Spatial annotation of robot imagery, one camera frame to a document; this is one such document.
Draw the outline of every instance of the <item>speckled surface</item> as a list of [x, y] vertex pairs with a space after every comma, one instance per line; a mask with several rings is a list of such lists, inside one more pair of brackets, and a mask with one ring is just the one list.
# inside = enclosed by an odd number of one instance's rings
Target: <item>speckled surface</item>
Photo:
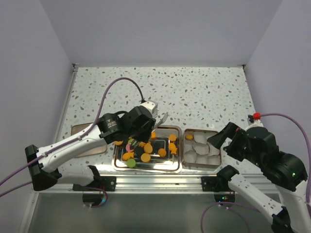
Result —
[[[219, 131], [229, 121], [245, 128], [248, 125], [247, 115], [255, 112], [241, 67], [84, 67], [77, 72], [61, 138], [70, 136], [73, 125], [94, 120], [105, 88], [119, 77], [129, 77], [136, 81], [145, 99], [158, 102], [158, 117], [169, 112], [165, 124], [177, 125], [182, 130]], [[139, 93], [132, 83], [118, 82], [108, 92], [102, 114], [129, 111], [139, 101]], [[71, 171], [81, 166], [96, 165], [101, 174], [131, 173], [115, 171], [111, 167], [112, 159], [113, 145], [108, 145], [104, 154], [72, 159], [60, 170]], [[260, 173], [249, 162], [237, 162], [223, 152], [220, 168], [228, 164], [243, 174]], [[217, 171], [185, 168], [180, 174]]]

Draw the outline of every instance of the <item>purple cable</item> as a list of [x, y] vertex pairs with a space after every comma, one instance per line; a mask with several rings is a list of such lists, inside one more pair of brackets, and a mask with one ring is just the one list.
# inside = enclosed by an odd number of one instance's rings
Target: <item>purple cable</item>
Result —
[[[202, 213], [202, 216], [201, 216], [201, 232], [202, 232], [202, 233], [204, 233], [204, 230], [203, 230], [203, 219], [204, 219], [204, 216], [205, 216], [206, 212], [207, 212], [211, 207], [213, 207], [214, 205], [219, 205], [219, 204], [232, 204], [232, 205], [244, 207], [244, 208], [246, 208], [246, 209], [259, 212], [259, 210], [257, 210], [257, 209], [254, 208], [254, 207], [246, 206], [246, 205], [239, 204], [239, 203], [235, 203], [235, 202], [216, 202], [216, 203], [213, 203], [213, 204], [209, 205], [209, 206], [203, 211], [203, 213]], [[246, 225], [247, 225], [247, 230], [248, 230], [248, 232], [250, 232], [250, 228], [249, 228], [249, 225], [248, 225], [246, 219], [245, 219], [244, 217], [242, 217], [242, 215], [241, 215], [240, 213], [238, 213], [237, 211], [234, 211], [234, 210], [231, 210], [231, 211], [233, 211], [234, 213], [236, 213], [237, 215], [239, 215], [239, 216], [243, 219], [243, 221], [244, 221], [244, 222], [246, 223]]]
[[[96, 118], [95, 118], [95, 120], [94, 120], [94, 123], [93, 123], [92, 126], [91, 126], [87, 131], [85, 131], [80, 137], [84, 137], [84, 136], [87, 135], [89, 132], [91, 132], [91, 130], [95, 127], [95, 125], [96, 125], [96, 123], [97, 123], [97, 121], [98, 121], [98, 119], [99, 119], [99, 116], [100, 116], [100, 114], [101, 114], [102, 107], [103, 107], [103, 104], [104, 104], [104, 99], [106, 98], [106, 95], [107, 95], [107, 93], [108, 93], [108, 90], [111, 88], [111, 86], [112, 86], [113, 84], [115, 84], [117, 81], [120, 81], [120, 80], [128, 80], [128, 81], [132, 82], [132, 83], [137, 87], [137, 89], [138, 89], [138, 91], [139, 91], [139, 93], [140, 93], [140, 96], [141, 96], [141, 100], [144, 99], [144, 96], [143, 96], [143, 94], [142, 94], [142, 92], [141, 92], [140, 87], [138, 86], [138, 84], [137, 84], [134, 80], [132, 80], [132, 79], [130, 79], [130, 78], [126, 78], [126, 77], [122, 77], [122, 78], [118, 78], [118, 79], [114, 80], [111, 84], [108, 85], [107, 89], [105, 90], [105, 92], [104, 92], [104, 94], [103, 94], [103, 98], [102, 98], [101, 104], [100, 104], [100, 106], [99, 106], [99, 110], [98, 110], [98, 113], [97, 113]], [[54, 148], [50, 149], [49, 151], [47, 151], [47, 152], [46, 152], [46, 155], [52, 153], [52, 152], [55, 151], [55, 150], [58, 150], [58, 149], [60, 149], [60, 148], [62, 148], [62, 147], [64, 147], [64, 146], [66, 146], [66, 145], [69, 145], [70, 143], [73, 143], [73, 142], [75, 142], [75, 141], [77, 141], [77, 140], [79, 140], [79, 138], [74, 138], [74, 139], [72, 139], [72, 140], [70, 140], [70, 141], [68, 141], [68, 142], [65, 142], [65, 143], [63, 143], [63, 144], [57, 146], [57, 147], [54, 147]]]
[[88, 188], [89, 190], [100, 191], [100, 192], [103, 192], [103, 193], [105, 194], [105, 201], [102, 201], [100, 204], [95, 205], [95, 206], [91, 206], [91, 205], [90, 205], [91, 208], [101, 207], [101, 206], [103, 206], [103, 205], [106, 204], [106, 202], [107, 202], [107, 200], [108, 200], [108, 194], [107, 194], [107, 192], [106, 192], [105, 190], [103, 190], [103, 189], [101, 189], [101, 188], [90, 188], [90, 187], [86, 187], [86, 188]]
[[[309, 155], [309, 177], [308, 177], [308, 182], [307, 182], [307, 188], [306, 188], [306, 202], [310, 203], [310, 188], [311, 188], [311, 147], [310, 147], [310, 141], [308, 139], [306, 131], [302, 128], [302, 126], [293, 118], [291, 118], [288, 115], [282, 114], [282, 113], [266, 113], [266, 114], [261, 114], [262, 117], [266, 116], [280, 116], [280, 117], [285, 117], [289, 120], [291, 120], [293, 123], [296, 124], [296, 126], [300, 129], [302, 132], [306, 143], [307, 143], [307, 149], [308, 149], [308, 155]], [[311, 217], [311, 206], [307, 204], [307, 209], [309, 212], [309, 216]]]
[[0, 182], [0, 186], [3, 185], [4, 182], [6, 182], [8, 179], [10, 179], [11, 177], [15, 176], [16, 174], [18, 174], [20, 171], [24, 170], [25, 168], [27, 168], [28, 166], [30, 166], [31, 164], [37, 162], [39, 159], [41, 159], [43, 156], [40, 155], [39, 157], [35, 158], [34, 160], [30, 161], [28, 164], [20, 167], [19, 169], [17, 169], [15, 172], [11, 173], [10, 175], [8, 175], [7, 177], [5, 177], [1, 182]]
[[1, 194], [0, 194], [0, 198], [3, 197], [4, 195], [10, 193], [10, 192], [13, 192], [14, 190], [16, 190], [16, 189], [18, 189], [18, 188], [22, 188], [22, 187], [24, 187], [24, 186], [26, 186], [26, 185], [29, 185], [29, 184], [31, 184], [31, 183], [32, 183], [32, 181], [28, 181], [28, 182], [23, 183], [23, 184], [21, 184], [21, 185], [19, 185], [19, 186], [16, 186], [16, 187], [14, 187], [14, 188], [11, 188], [10, 190], [8, 190], [8, 191], [6, 191], [6, 192], [1, 193]]

